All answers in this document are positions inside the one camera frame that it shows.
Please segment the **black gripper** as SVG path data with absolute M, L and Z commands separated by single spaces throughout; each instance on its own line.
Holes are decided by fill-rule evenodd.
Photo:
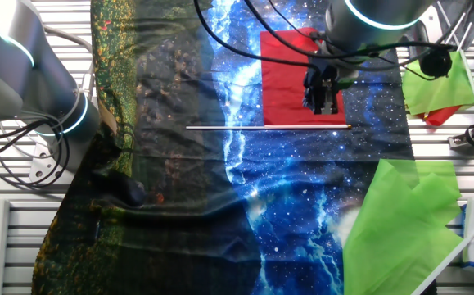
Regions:
M 336 93 L 332 84 L 337 76 L 338 70 L 334 66 L 310 66 L 305 74 L 303 106 L 314 110 L 316 115 L 337 114 Z

